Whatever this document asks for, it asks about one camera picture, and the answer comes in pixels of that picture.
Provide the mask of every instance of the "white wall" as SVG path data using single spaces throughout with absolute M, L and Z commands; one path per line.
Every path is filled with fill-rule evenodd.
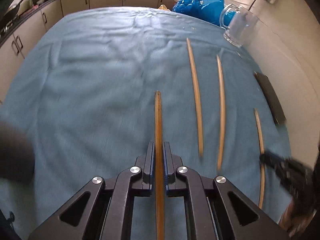
M 320 25 L 304 0 L 257 0 L 247 49 L 279 97 L 292 156 L 313 166 L 320 131 Z

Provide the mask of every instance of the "mug handle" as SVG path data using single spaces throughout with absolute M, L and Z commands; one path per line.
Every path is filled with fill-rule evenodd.
M 237 10 L 239 10 L 239 6 L 236 5 L 236 4 L 230 3 L 230 4 L 228 4 L 228 5 L 222 10 L 222 12 L 221 12 L 221 14 L 220 14 L 220 18 L 219 18 L 220 27 L 223 28 L 223 29 L 225 29 L 225 30 L 228 30 L 229 27 L 226 26 L 226 25 L 224 25 L 224 17 L 225 17 L 225 15 L 226 15 L 226 13 L 227 13 L 228 11 L 232 10 L 232 9 L 234 9 L 234 10 L 237 11 Z

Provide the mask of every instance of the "wooden dowel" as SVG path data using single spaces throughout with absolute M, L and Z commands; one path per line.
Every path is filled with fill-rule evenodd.
M 256 124 L 258 129 L 258 136 L 259 136 L 259 146 L 260 146 L 260 154 L 264 153 L 264 144 L 263 144 L 263 136 L 262 136 L 262 129 L 261 129 L 261 122 L 259 118 L 259 113 L 257 109 L 254 109 L 254 116 L 256 118 Z M 264 198 L 264 189 L 265 189 L 265 166 L 264 164 L 260 165 L 260 196 L 259 196 L 259 208 L 262 209 L 263 205 L 263 198 Z
M 200 91 L 199 91 L 198 77 L 197 77 L 197 72 L 196 72 L 195 59 L 193 57 L 192 48 L 191 48 L 189 38 L 187 38 L 187 48 L 188 48 L 188 54 L 189 54 L 189 60 L 190 60 L 193 92 L 195 95 L 195 104 L 196 104 L 196 118 L 197 118 L 197 128 L 198 128 L 198 148 L 199 148 L 199 155 L 202 156 L 203 155 L 203 129 L 202 129 Z
M 219 151 L 218 151 L 218 161 L 217 161 L 217 171 L 221 171 L 222 158 L 223 158 L 223 148 L 224 148 L 224 136 L 226 132 L 226 99 L 224 93 L 224 81 L 222 64 L 220 57 L 217 55 L 218 64 L 218 78 L 219 78 L 219 92 L 220 92 L 220 137 L 219 137 Z
M 156 151 L 156 232 L 157 240 L 164 240 L 164 166 L 162 152 L 161 93 L 155 94 L 155 151 Z

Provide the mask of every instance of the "black device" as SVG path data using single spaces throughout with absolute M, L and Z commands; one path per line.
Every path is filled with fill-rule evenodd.
M 163 144 L 168 197 L 184 197 L 188 240 L 285 240 L 287 233 L 223 176 L 200 176 Z M 154 188 L 154 143 L 116 178 L 95 177 L 33 231 L 29 240 L 130 239 L 135 197 Z
M 284 159 L 266 150 L 260 161 L 273 168 L 280 184 L 295 200 L 293 216 L 310 214 L 316 208 L 316 195 L 313 184 L 313 170 L 297 160 Z
M 254 77 L 259 83 L 259 86 L 261 87 L 261 90 L 267 100 L 274 123 L 284 124 L 286 118 L 284 116 L 283 109 L 268 77 L 262 73 L 257 72 L 254 72 Z

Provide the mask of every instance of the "blue tablecloth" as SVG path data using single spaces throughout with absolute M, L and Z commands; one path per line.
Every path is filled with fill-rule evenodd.
M 290 155 L 286 128 L 276 126 L 245 49 L 221 28 L 150 8 L 101 8 L 70 14 L 28 54 L 0 116 L 32 140 L 35 178 L 1 180 L 0 208 L 13 211 L 23 239 L 95 176 L 111 178 L 132 166 L 154 139 L 154 93 L 163 103 L 163 139 L 201 175 L 217 175 L 220 131 L 216 55 L 222 60 L 227 125 L 221 174 L 255 203 L 259 199 L 259 111 L 265 147 Z M 198 156 L 189 38 L 199 80 L 204 156 Z M 273 171 L 266 172 L 263 210 L 278 219 L 289 202 Z M 132 239 L 155 239 L 154 198 L 136 198 Z M 186 239 L 181 198 L 165 200 L 166 239 Z

